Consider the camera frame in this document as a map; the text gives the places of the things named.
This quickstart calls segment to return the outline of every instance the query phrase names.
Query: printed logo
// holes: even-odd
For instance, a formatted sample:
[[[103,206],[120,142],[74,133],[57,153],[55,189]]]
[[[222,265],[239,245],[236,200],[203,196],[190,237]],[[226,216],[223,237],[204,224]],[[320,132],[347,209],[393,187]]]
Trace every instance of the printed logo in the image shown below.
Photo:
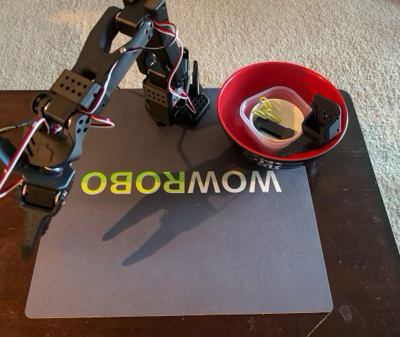
[[[239,182],[239,186],[230,186],[229,180],[231,177]],[[88,186],[88,182],[95,178],[98,181],[94,184],[96,188],[93,188],[93,184]],[[151,181],[150,184],[143,185],[143,180],[147,179],[147,182]],[[252,171],[250,176],[250,182],[248,183],[247,177],[239,171],[228,171],[225,172],[221,179],[217,179],[214,171],[208,171],[204,179],[201,177],[198,171],[192,172],[189,180],[186,180],[185,172],[178,171],[178,177],[174,177],[171,172],[164,171],[163,174],[145,171],[139,173],[133,179],[133,172],[130,171],[118,171],[114,172],[110,177],[111,185],[109,190],[114,194],[130,194],[132,190],[137,190],[143,194],[155,193],[162,186],[167,193],[194,193],[195,189],[199,189],[200,193],[208,193],[211,189],[214,193],[221,193],[222,191],[231,193],[240,193],[248,190],[250,193],[254,193],[257,188],[260,188],[262,192],[267,193],[270,188],[274,188],[276,192],[281,192],[278,180],[276,179],[275,172],[265,172],[265,177],[261,177],[259,171]],[[107,188],[107,177],[101,172],[88,172],[81,179],[81,189],[86,194],[99,194]]]

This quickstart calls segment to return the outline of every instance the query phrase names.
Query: carpet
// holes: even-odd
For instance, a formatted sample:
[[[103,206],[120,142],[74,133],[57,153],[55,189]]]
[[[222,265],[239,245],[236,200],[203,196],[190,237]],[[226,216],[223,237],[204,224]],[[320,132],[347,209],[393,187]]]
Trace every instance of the carpet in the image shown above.
[[[97,19],[120,0],[0,1],[0,90],[47,89],[71,68]],[[287,60],[348,91],[400,249],[400,0],[168,0],[201,83]],[[113,47],[128,38],[114,41]],[[134,65],[122,81],[140,88]]]

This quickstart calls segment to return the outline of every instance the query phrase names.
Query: red bowl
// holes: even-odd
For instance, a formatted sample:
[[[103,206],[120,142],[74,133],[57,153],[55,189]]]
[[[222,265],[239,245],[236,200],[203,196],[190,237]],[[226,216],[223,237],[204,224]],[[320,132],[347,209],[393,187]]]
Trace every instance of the red bowl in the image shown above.
[[[273,86],[291,88],[306,103],[310,103],[315,94],[337,103],[340,106],[341,120],[339,134],[317,149],[286,157],[262,153],[244,131],[239,107],[245,99]],[[337,88],[319,73],[290,62],[262,61],[235,71],[220,86],[216,109],[226,134],[243,150],[246,157],[270,168],[297,167],[317,159],[340,142],[348,125],[347,107]]]

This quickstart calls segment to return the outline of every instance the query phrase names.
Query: bowl rim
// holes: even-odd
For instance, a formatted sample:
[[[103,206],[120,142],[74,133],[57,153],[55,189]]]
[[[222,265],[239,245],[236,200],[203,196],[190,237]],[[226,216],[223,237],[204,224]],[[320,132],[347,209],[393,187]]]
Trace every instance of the bowl rim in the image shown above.
[[[229,137],[231,137],[237,144],[239,144],[239,146],[241,146],[242,148],[244,148],[244,149],[246,149],[246,150],[248,150],[248,151],[250,151],[252,153],[258,154],[259,156],[264,157],[264,158],[274,159],[274,160],[277,160],[277,161],[284,161],[284,162],[296,162],[296,161],[307,161],[309,159],[320,157],[321,155],[323,155],[323,154],[327,153],[328,151],[332,150],[338,143],[340,143],[340,141],[342,140],[343,136],[345,135],[345,132],[347,131],[347,128],[348,128],[348,109],[347,109],[347,106],[345,104],[345,101],[344,101],[342,95],[340,95],[340,97],[342,97],[343,105],[345,106],[345,125],[340,131],[339,138],[335,141],[333,146],[331,146],[330,148],[328,148],[326,150],[323,150],[323,151],[320,151],[319,153],[316,153],[316,154],[314,154],[312,156],[309,156],[309,157],[291,158],[291,159],[287,158],[287,157],[275,157],[275,156],[272,156],[270,154],[262,153],[259,150],[251,149],[248,146],[244,145],[240,140],[236,139],[229,132],[229,129],[227,128],[227,126],[225,125],[225,123],[222,120],[222,117],[219,114],[218,105],[219,105],[219,102],[220,102],[220,96],[222,94],[222,91],[226,87],[226,85],[229,83],[229,81],[232,79],[232,77],[234,77],[235,74],[237,74],[238,72],[243,71],[244,69],[246,69],[248,67],[252,67],[254,65],[259,65],[259,64],[268,65],[268,64],[274,64],[274,63],[276,63],[278,65],[295,65],[296,67],[301,67],[301,68],[303,68],[304,70],[306,70],[308,72],[312,72],[314,75],[320,77],[325,82],[327,82],[330,86],[332,86],[332,88],[334,88],[337,91],[337,93],[340,95],[339,90],[327,78],[325,78],[323,75],[319,74],[318,72],[316,72],[316,71],[314,71],[314,70],[312,70],[312,69],[310,69],[308,67],[305,67],[304,65],[299,65],[297,63],[289,62],[289,61],[277,61],[277,60],[263,60],[263,61],[252,62],[252,63],[244,65],[243,67],[240,67],[239,69],[233,71],[233,73],[228,75],[227,78],[221,83],[221,85],[219,87],[219,90],[218,90],[217,99],[215,101],[215,110],[217,112],[220,125],[222,125],[222,127],[225,130],[225,132],[227,133],[227,135]]]

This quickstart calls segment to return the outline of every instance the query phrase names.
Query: yellow binder clip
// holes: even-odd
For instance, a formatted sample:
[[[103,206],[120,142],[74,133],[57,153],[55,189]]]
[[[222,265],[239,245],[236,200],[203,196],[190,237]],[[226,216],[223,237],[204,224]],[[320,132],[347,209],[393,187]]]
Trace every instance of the yellow binder clip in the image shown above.
[[[261,96],[259,97],[259,103],[261,103],[262,107],[260,109],[256,109],[257,105],[251,110],[253,114],[256,114],[259,117],[262,117],[263,119],[268,119],[270,121],[274,121],[275,123],[280,123],[281,122],[281,117],[275,112],[274,108],[272,107],[272,104],[270,104],[270,101],[266,99],[266,97]],[[276,103],[277,106],[277,112],[281,111],[281,107],[279,106],[278,103]]]

